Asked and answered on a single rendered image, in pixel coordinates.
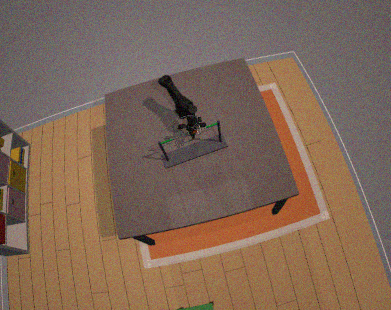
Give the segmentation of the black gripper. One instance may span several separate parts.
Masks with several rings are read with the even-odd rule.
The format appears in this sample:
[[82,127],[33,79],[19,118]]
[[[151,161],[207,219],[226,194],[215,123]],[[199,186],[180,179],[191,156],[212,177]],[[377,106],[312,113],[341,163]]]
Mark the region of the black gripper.
[[[185,124],[180,124],[180,125],[178,125],[178,129],[187,128],[186,130],[188,130],[188,132],[190,133],[191,137],[192,137],[192,138],[195,138],[195,134],[196,134],[196,133],[193,134],[192,130],[193,130],[193,131],[197,130],[197,125],[200,125],[200,127],[205,127],[205,126],[206,126],[206,123],[203,122],[203,123],[199,123],[199,124],[196,124],[196,125],[192,125],[192,124],[189,123],[189,119],[190,119],[190,116],[187,116],[187,123],[188,123],[188,124],[187,124],[187,125],[185,125]],[[194,127],[194,126],[195,126],[195,127]],[[194,127],[194,128],[192,129],[191,127]],[[194,129],[195,129],[195,130],[194,130]]]

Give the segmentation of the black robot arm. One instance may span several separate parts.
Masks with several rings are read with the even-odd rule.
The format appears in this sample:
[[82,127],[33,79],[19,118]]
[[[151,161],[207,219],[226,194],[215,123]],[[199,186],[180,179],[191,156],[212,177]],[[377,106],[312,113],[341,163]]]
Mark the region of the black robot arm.
[[[195,115],[197,111],[197,106],[192,105],[193,103],[188,100],[186,97],[182,96],[181,93],[178,91],[176,86],[174,85],[172,79],[170,76],[164,75],[160,79],[158,79],[158,83],[166,88],[171,95],[173,102],[175,103],[175,112],[179,115],[179,118],[183,117],[186,118],[188,115]],[[184,117],[186,116],[186,117]],[[195,125],[196,123],[199,124],[199,122],[202,122],[201,117],[196,118],[197,116],[193,117],[190,116],[189,123],[192,125]],[[181,118],[181,119],[183,119]],[[198,122],[197,122],[198,119]]]

